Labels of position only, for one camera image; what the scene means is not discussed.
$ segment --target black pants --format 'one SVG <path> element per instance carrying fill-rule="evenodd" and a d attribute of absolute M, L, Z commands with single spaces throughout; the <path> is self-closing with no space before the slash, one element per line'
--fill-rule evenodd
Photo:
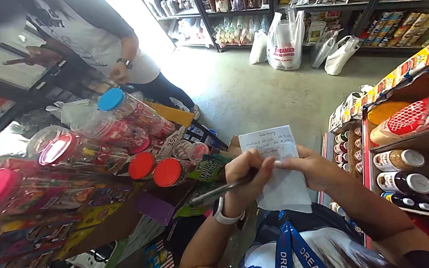
<path fill-rule="evenodd" d="M 162 73 L 160 73 L 155 80 L 146 84 L 134 84 L 128 83 L 135 88 L 134 91 L 141 91 L 144 97 L 153 99 L 164 106 L 178 109 L 178 106 L 173 104 L 170 97 L 181 101 L 188 109 L 192 109 L 194 106 L 193 101 L 190 97 L 179 87 L 172 84 L 166 79 Z"/>

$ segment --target fingernail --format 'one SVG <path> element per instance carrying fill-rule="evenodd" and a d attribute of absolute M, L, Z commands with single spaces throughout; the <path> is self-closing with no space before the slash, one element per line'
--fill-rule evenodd
<path fill-rule="evenodd" d="M 281 168 L 283 166 L 282 160 L 276 160 L 274 161 L 274 167 L 275 168 Z"/>

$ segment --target blue lid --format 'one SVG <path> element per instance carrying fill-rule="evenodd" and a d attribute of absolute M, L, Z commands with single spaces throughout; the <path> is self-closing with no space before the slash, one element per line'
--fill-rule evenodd
<path fill-rule="evenodd" d="M 100 96 L 97 106 L 102 111 L 110 111 L 119 106 L 124 99 L 125 95 L 120 88 L 111 88 Z"/>

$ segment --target orange lid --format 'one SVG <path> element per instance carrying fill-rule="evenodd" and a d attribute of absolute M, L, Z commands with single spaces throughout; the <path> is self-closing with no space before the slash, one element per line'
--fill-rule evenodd
<path fill-rule="evenodd" d="M 153 180 L 160 187 L 175 184 L 182 174 L 182 165 L 175 158 L 168 158 L 158 163 L 153 171 Z"/>
<path fill-rule="evenodd" d="M 153 168 L 155 158 L 152 154 L 145 152 L 135 155 L 128 166 L 128 175 L 134 180 L 144 178 Z"/>

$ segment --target white smartwatch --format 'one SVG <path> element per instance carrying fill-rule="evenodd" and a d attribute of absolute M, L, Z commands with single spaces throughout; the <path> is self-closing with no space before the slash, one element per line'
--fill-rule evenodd
<path fill-rule="evenodd" d="M 215 209 L 213 210 L 213 213 L 214 213 L 213 217 L 216 219 L 217 222 L 222 223 L 222 224 L 227 224 L 227 225 L 228 224 L 234 224 L 244 217 L 244 215 L 245 215 L 244 211 L 239 217 L 236 217 L 236 218 L 228 218 L 228 217 L 223 216 L 223 213 L 222 213 L 223 202 L 224 202 L 224 198 L 220 197 L 219 203 L 218 203 L 218 208 L 216 208 L 216 205 L 215 205 Z"/>

